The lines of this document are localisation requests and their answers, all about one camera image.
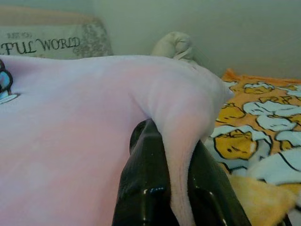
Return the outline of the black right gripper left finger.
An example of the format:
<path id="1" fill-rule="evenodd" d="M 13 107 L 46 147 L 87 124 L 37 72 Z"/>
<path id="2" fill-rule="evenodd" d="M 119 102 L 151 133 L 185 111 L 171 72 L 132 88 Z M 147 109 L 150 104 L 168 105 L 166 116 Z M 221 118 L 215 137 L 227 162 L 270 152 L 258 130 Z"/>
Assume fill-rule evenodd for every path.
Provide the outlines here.
<path id="1" fill-rule="evenodd" d="M 176 226 L 162 136 L 153 120 L 140 122 L 129 144 L 112 226 Z"/>

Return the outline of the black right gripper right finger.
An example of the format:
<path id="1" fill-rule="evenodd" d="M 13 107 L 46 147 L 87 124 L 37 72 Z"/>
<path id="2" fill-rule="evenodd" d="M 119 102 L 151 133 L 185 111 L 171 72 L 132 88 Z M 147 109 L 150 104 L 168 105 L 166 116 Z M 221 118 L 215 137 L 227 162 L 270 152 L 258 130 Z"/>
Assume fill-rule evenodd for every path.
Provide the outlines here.
<path id="1" fill-rule="evenodd" d="M 196 226 L 251 226 L 226 173 L 201 141 L 190 161 L 188 196 Z"/>

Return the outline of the orange yellow cartoon print blanket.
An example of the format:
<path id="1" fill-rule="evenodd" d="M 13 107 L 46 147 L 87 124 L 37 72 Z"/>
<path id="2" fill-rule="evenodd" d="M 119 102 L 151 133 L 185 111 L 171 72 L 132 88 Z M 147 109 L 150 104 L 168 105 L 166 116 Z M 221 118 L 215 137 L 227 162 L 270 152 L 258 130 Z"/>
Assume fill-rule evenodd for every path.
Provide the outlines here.
<path id="1" fill-rule="evenodd" d="M 301 226 L 301 79 L 222 77 L 234 93 L 206 146 L 252 226 Z"/>

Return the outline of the pink fleece blanket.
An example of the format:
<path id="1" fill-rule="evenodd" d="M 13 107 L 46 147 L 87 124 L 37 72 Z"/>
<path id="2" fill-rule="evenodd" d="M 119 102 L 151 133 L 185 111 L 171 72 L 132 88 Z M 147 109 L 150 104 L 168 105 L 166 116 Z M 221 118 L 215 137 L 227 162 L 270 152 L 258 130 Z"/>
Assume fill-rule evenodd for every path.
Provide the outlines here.
<path id="1" fill-rule="evenodd" d="M 171 209 L 195 226 L 188 164 L 229 87 L 204 67 L 158 56 L 54 60 L 3 56 L 0 226 L 109 226 L 130 136 L 151 118 L 163 137 Z"/>

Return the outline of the white plush toy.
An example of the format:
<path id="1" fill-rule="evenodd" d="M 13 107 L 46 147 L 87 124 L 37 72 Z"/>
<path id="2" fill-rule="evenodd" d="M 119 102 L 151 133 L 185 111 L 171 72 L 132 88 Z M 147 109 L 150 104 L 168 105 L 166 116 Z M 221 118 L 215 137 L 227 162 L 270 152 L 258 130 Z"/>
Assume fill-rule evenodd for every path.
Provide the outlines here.
<path id="1" fill-rule="evenodd" d="M 153 47 L 152 56 L 196 63 L 191 37 L 182 32 L 169 32 Z"/>

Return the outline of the grey pillow with black lettering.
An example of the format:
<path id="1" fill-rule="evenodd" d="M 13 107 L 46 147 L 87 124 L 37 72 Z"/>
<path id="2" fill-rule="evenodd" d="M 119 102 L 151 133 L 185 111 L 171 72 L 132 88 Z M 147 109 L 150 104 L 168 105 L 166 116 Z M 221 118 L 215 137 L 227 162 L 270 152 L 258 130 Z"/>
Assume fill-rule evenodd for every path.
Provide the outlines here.
<path id="1" fill-rule="evenodd" d="M 0 4 L 0 55 L 79 59 L 112 54 L 105 26 L 95 16 Z"/>

